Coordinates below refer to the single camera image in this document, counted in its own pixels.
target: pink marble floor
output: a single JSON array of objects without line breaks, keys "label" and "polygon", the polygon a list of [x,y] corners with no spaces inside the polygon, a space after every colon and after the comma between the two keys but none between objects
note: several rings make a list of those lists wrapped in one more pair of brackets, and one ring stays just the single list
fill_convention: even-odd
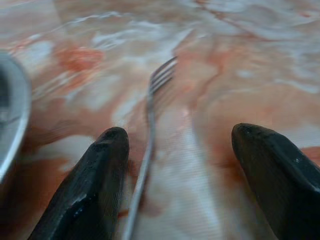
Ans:
[{"label": "pink marble floor", "polygon": [[317,0],[3,0],[0,48],[32,82],[32,114],[1,214],[27,239],[62,179],[105,129],[130,140],[117,238],[146,145],[150,74],[156,151],[135,239],[274,239],[231,149],[234,124],[289,137],[320,165]]}]

